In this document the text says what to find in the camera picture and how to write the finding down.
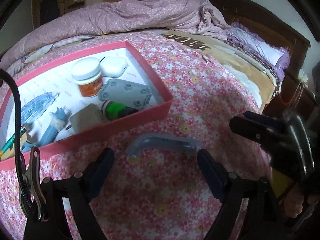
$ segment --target black cable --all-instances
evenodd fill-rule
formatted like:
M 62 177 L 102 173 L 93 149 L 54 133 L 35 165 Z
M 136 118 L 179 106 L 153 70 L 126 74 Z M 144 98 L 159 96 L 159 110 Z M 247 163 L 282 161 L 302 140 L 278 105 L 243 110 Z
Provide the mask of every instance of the black cable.
M 15 107 L 15 126 L 14 126 L 14 158 L 15 158 L 15 164 L 16 164 L 16 172 L 17 172 L 17 178 L 19 187 L 21 190 L 21 197 L 24 203 L 27 205 L 26 211 L 27 213 L 31 210 L 32 202 L 30 198 L 28 197 L 28 189 L 26 184 L 23 181 L 22 177 L 22 170 L 21 170 L 21 160 L 20 156 L 22 155 L 20 151 L 20 129 L 21 129 L 21 102 L 20 102 L 20 94 L 17 87 L 17 84 L 13 80 L 13 78 L 3 69 L 0 69 L 0 79 L 2 79 L 4 82 L 8 84 L 12 91 L 13 100 L 14 100 L 14 107 Z

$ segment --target floral bedsheet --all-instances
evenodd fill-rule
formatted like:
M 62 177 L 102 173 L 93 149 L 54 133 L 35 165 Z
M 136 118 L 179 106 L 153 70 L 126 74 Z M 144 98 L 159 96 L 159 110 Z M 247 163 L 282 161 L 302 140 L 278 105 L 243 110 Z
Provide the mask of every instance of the floral bedsheet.
M 214 58 L 155 33 L 99 36 L 46 54 L 14 76 L 77 50 L 114 41 L 129 41 L 151 64 L 171 90 L 168 116 L 92 143 L 76 151 L 41 160 L 41 180 L 65 179 L 83 171 L 104 147 L 115 151 L 115 163 L 99 196 L 90 206 L 108 239 L 203 239 L 221 203 L 214 199 L 196 158 L 168 151 L 148 150 L 137 159 L 124 154 L 128 141 L 141 133 L 169 133 L 201 140 L 213 158 L 243 178 L 271 177 L 268 156 L 251 141 L 232 134 L 229 120 L 246 110 L 258 111 L 252 95 Z M 2 104 L 7 85 L 0 89 Z M 15 170 L 0 171 L 0 220 L 14 239 L 22 239 L 26 218 L 19 206 Z M 70 205 L 64 200 L 74 239 L 80 239 Z M 231 239 L 239 232 L 241 221 Z

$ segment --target orange label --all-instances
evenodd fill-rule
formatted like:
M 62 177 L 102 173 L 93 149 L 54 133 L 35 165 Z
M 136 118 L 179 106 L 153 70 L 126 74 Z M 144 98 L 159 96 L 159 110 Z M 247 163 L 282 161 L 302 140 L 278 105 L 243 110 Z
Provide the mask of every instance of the orange label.
M 78 87 L 83 97 L 93 97 L 98 94 L 100 88 L 102 87 L 102 77 L 97 78 L 95 81 L 89 84 L 78 85 Z

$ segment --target headboard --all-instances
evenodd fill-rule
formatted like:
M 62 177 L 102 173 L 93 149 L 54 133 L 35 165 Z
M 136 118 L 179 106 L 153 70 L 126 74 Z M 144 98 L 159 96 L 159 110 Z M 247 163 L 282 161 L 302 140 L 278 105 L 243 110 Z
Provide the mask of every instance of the headboard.
M 284 47 L 290 55 L 289 70 L 298 76 L 310 42 L 263 6 L 250 0 L 209 0 L 226 22 L 240 22 L 268 44 Z

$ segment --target green pen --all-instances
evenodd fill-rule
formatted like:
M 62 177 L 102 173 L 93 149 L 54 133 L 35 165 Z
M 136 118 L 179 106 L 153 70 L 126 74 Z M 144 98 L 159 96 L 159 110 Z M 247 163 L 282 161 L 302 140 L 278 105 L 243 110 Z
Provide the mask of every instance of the green pen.
M 21 130 L 20 130 L 20 138 L 21 136 L 27 131 L 26 127 L 22 126 Z M 8 150 L 10 149 L 14 144 L 14 135 L 12 135 L 10 137 L 9 140 L 7 140 L 7 142 L 4 144 L 4 146 L 2 147 L 1 151 L 0 151 L 0 157 Z

